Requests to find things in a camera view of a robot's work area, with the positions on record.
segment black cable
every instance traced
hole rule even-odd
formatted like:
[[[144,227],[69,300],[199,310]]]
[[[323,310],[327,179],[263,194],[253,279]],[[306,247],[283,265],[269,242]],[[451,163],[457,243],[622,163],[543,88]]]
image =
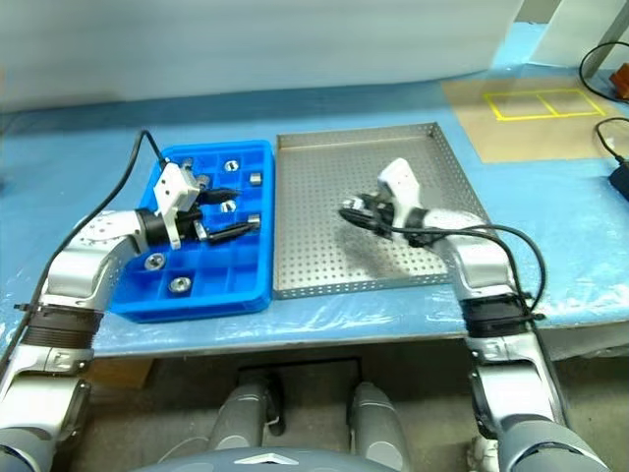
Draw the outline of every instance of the black cable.
[[[611,148],[611,146],[607,144],[606,139],[602,136],[602,133],[600,132],[600,125],[604,125],[605,123],[609,123],[611,121],[624,121],[624,122],[629,123],[629,118],[624,118],[622,116],[613,116],[611,118],[605,118],[604,120],[599,121],[594,126],[594,131],[599,137],[600,144],[607,150],[607,152],[609,152],[613,156],[614,159],[616,159],[616,162],[618,162],[618,164],[622,165],[627,161],[627,159],[623,157],[622,155],[620,155],[618,152],[616,152],[613,148]]]
[[[122,177],[120,178],[116,186],[95,209],[93,209],[87,216],[85,216],[72,229],[72,231],[70,231],[70,233],[64,238],[61,244],[57,246],[57,249],[52,253],[52,256],[50,256],[50,258],[48,259],[48,262],[44,266],[43,271],[41,272],[41,276],[39,277],[39,280],[37,281],[37,284],[35,285],[35,289],[32,292],[32,297],[30,298],[29,307],[27,311],[25,312],[24,316],[22,317],[20,324],[16,328],[16,331],[13,334],[13,338],[9,342],[7,349],[2,355],[2,359],[0,359],[0,375],[4,376],[5,369],[7,365],[9,364],[9,359],[11,358],[11,354],[13,354],[13,350],[15,349],[15,347],[18,345],[18,342],[22,338],[22,334],[24,333],[24,330],[29,325],[32,315],[37,310],[39,298],[41,297],[41,290],[43,289],[43,284],[46,281],[46,277],[48,276],[48,271],[50,270],[50,266],[52,266],[52,262],[59,255],[59,253],[61,253],[65,249],[65,247],[70,243],[70,241],[72,241],[72,239],[77,234],[79,234],[79,232],[86,226],[86,224],[92,221],[101,211],[105,209],[105,207],[107,207],[111,203],[112,200],[116,198],[118,193],[125,186],[125,184],[127,183],[127,180],[129,179],[129,176],[131,175],[132,170],[134,169],[134,166],[136,165],[136,161],[138,160],[138,153],[140,152],[140,146],[142,144],[142,140],[144,137],[148,139],[148,142],[153,148],[153,151],[157,155],[159,165],[164,166],[168,162],[168,160],[164,158],[162,153],[159,151],[159,147],[157,147],[157,144],[155,143],[155,140],[153,139],[153,136],[150,134],[150,132],[148,130],[139,131],[138,135],[136,136],[136,141],[134,142],[134,146],[131,150],[131,155],[129,156],[129,162],[127,163],[125,172],[123,173]]]
[[[606,98],[607,100],[611,100],[611,101],[619,101],[619,102],[623,102],[623,103],[629,103],[629,100],[618,98],[617,96],[613,96],[613,95],[607,95],[606,93],[603,93],[600,90],[596,90],[594,87],[592,87],[590,84],[588,84],[588,82],[586,81],[586,78],[583,76],[583,67],[585,66],[585,63],[590,58],[590,56],[592,56],[592,54],[597,52],[602,47],[615,46],[615,45],[629,47],[629,43],[624,42],[624,41],[608,41],[608,42],[602,42],[598,46],[595,46],[592,49],[590,49],[586,53],[586,55],[583,56],[583,59],[581,59],[581,64],[579,64],[579,79],[583,83],[583,86],[586,89],[588,89],[590,92],[592,92],[594,95],[601,96],[602,98]]]
[[[402,234],[436,235],[438,239],[441,239],[447,236],[455,236],[455,235],[456,236],[472,236],[472,237],[487,239],[488,241],[491,241],[492,243],[497,244],[504,251],[505,255],[507,256],[507,260],[509,261],[509,266],[511,267],[511,271],[513,272],[513,284],[515,285],[516,294],[522,306],[522,310],[524,311],[525,319],[529,321],[531,330],[538,341],[538,345],[540,346],[540,352],[542,354],[543,361],[546,364],[546,367],[548,369],[548,374],[550,375],[550,379],[552,380],[552,385],[550,387],[554,389],[554,393],[558,399],[559,409],[561,411],[561,416],[563,417],[563,422],[567,428],[572,429],[572,422],[570,421],[570,417],[568,415],[568,410],[566,406],[567,401],[561,389],[561,384],[559,383],[559,377],[554,368],[554,364],[552,360],[550,359],[550,356],[548,355],[548,350],[546,348],[545,342],[543,341],[540,335],[540,331],[538,330],[538,327],[535,323],[535,318],[532,314],[533,309],[537,306],[537,304],[542,298],[543,291],[546,285],[545,262],[543,260],[542,252],[540,251],[540,248],[537,246],[537,244],[535,244],[535,242],[526,233],[518,229],[512,228],[510,226],[502,226],[499,224],[482,224],[482,225],[471,226],[465,229],[453,230],[453,229],[436,229],[436,228],[396,228],[396,227],[383,223],[379,219],[379,214],[378,216],[374,218],[374,220],[376,221],[376,223],[382,230],[387,231],[387,232],[402,233]],[[492,236],[487,233],[482,233],[480,231],[475,231],[475,229],[477,230],[478,229],[494,229],[498,231],[505,231],[505,232],[511,233],[515,236],[518,236],[523,241],[525,241],[527,245],[533,250],[536,256],[536,259],[538,260],[538,263],[540,264],[540,288],[538,290],[538,294],[535,297],[535,300],[531,307],[529,307],[526,304],[526,295],[522,290],[522,286],[520,283],[520,275],[518,273],[518,267],[513,257],[513,253],[511,252],[509,247],[497,237]]]

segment orange object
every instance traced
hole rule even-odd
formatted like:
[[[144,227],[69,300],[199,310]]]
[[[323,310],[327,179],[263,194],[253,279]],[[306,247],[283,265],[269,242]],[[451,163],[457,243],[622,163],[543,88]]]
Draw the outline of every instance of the orange object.
[[[624,63],[616,72],[609,76],[611,82],[616,86],[616,96],[618,98],[629,98],[629,64]]]

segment blue plastic tray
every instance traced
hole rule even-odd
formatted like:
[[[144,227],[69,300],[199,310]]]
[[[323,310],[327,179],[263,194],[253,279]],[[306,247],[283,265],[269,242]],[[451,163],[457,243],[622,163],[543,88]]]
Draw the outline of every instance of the blue plastic tray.
[[[236,315],[263,310],[271,300],[273,248],[274,167],[271,146],[266,141],[210,145],[174,146],[164,156],[181,164],[191,159],[193,174],[207,175],[211,187],[241,190],[234,199],[234,212],[221,212],[220,206],[201,206],[203,226],[215,231],[234,222],[260,215],[259,231],[223,245],[182,242],[173,251],[164,245],[130,261],[116,287],[110,306],[113,313],[138,323],[189,320]],[[225,162],[236,160],[239,169],[226,171]],[[262,174],[260,186],[250,183],[252,172]],[[159,178],[157,164],[152,170],[140,207],[156,210],[153,186]],[[166,265],[161,270],[144,269],[152,253],[163,253]],[[191,290],[174,294],[169,282],[189,277]]]

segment blue tablecloth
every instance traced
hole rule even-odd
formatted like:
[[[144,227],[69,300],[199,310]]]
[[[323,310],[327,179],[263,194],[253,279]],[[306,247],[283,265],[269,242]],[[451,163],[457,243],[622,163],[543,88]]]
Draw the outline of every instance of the blue tablecloth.
[[[516,24],[494,69],[471,78],[574,74],[522,66],[542,30]],[[593,158],[482,164],[439,82],[429,82],[112,103],[4,116],[0,348],[20,317],[13,305],[30,298],[61,238],[117,181],[137,129],[149,128],[165,148],[274,142],[283,133],[433,121],[443,129],[491,220],[523,229],[543,250],[549,270],[542,305],[548,314],[545,323],[629,319],[629,203],[607,182],[614,162]],[[136,206],[152,163],[146,147],[112,207]],[[526,249],[518,245],[515,253],[524,283],[533,289],[537,266]],[[224,352],[411,339],[462,329],[450,287],[435,285],[275,301],[261,313],[193,322],[133,324],[110,314],[94,347],[101,356]]]

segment metal tray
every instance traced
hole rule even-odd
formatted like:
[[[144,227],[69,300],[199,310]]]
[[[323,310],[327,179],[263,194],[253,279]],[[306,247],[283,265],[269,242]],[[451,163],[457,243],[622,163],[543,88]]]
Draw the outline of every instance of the metal tray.
[[[276,298],[443,283],[445,265],[338,215],[352,195],[376,191],[393,159],[409,161],[426,207],[486,213],[436,123],[280,135],[275,184]]]

